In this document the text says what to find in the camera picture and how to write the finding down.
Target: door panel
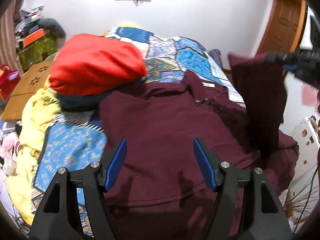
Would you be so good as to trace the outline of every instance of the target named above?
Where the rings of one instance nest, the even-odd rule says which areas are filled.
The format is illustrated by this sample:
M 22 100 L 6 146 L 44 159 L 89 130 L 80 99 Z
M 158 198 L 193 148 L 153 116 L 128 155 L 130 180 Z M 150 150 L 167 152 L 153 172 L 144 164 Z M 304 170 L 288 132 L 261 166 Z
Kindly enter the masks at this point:
M 299 25 L 301 3 L 274 0 L 273 10 L 258 53 L 270 50 L 289 53 Z

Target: plush toy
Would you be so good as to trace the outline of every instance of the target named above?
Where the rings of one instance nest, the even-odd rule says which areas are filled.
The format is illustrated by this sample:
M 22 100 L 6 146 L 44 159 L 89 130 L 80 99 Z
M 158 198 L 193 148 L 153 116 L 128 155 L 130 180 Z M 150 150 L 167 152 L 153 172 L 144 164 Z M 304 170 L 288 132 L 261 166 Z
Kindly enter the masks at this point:
M 0 147 L 0 158 L 11 158 L 11 155 L 9 153 L 9 151 L 7 151 L 6 149 L 4 149 L 3 147 Z
M 8 154 L 9 154 L 9 151 L 11 149 L 13 149 L 12 150 L 12 158 L 15 160 L 16 157 L 18 156 L 19 150 L 22 148 L 22 146 L 20 145 L 19 137 L 18 137 L 17 133 L 12 132 L 12 133 L 8 134 L 3 139 L 2 148 L 4 149 L 4 151 L 8 152 Z
M 19 71 L 11 70 L 8 65 L 0 66 L 0 94 L 6 100 L 20 81 Z

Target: orange box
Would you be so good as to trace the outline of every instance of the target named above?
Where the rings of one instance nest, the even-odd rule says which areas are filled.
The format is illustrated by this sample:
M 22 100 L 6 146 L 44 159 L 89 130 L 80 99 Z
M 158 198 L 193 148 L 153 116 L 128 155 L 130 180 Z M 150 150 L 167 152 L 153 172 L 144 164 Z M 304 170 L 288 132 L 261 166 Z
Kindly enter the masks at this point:
M 39 30 L 35 31 L 34 33 L 31 33 L 30 35 L 25 37 L 24 40 L 22 41 L 23 47 L 26 47 L 29 44 L 31 44 L 34 41 L 36 41 L 37 39 L 43 37 L 44 34 L 45 34 L 44 33 L 44 29 L 39 29 Z

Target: gray cloth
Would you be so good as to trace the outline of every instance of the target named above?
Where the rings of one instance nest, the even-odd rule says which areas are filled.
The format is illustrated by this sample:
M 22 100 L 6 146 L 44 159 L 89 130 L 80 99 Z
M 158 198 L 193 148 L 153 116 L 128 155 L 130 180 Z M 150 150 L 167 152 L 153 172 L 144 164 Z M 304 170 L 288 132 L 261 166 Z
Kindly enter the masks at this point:
M 221 52 L 218 49 L 213 49 L 208 52 L 209 56 L 213 58 L 213 60 L 217 63 L 219 68 L 223 69 L 222 61 L 221 61 Z
M 40 20 L 38 24 L 41 28 L 49 29 L 57 38 L 64 38 L 66 36 L 65 31 L 55 19 L 45 18 Z

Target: blue gripper pad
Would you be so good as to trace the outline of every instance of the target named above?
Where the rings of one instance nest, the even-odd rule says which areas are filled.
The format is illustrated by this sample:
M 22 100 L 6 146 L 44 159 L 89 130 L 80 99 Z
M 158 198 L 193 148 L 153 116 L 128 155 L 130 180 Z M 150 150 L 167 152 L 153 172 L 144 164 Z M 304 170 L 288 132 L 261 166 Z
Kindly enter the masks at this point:
M 195 154 L 205 184 L 212 191 L 216 191 L 217 184 L 215 182 L 214 170 L 197 139 L 193 142 L 193 153 Z
M 124 159 L 127 155 L 127 149 L 127 142 L 123 139 L 107 170 L 107 181 L 105 184 L 105 189 L 107 191 L 116 184 Z

